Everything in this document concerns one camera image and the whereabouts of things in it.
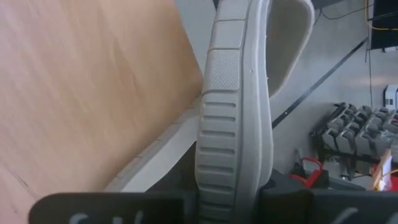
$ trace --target gray floor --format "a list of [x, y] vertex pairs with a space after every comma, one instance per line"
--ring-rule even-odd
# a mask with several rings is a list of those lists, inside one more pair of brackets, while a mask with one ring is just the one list
[[[336, 17], [364, 7], [364, 1], [347, 0], [323, 9], [328, 17]], [[324, 76], [339, 60], [367, 37], [364, 11], [338, 20], [321, 17], [291, 78], [281, 92], [271, 98], [272, 120], [283, 113], [301, 94]], [[332, 104], [345, 101], [356, 106], [382, 106], [382, 91], [388, 84], [398, 83], [398, 52], [371, 52], [365, 63], [366, 46], [362, 46], [329, 79], [320, 85], [283, 122], [274, 128], [274, 167], [287, 172], [294, 160], [293, 151], [314, 155], [308, 133]]]

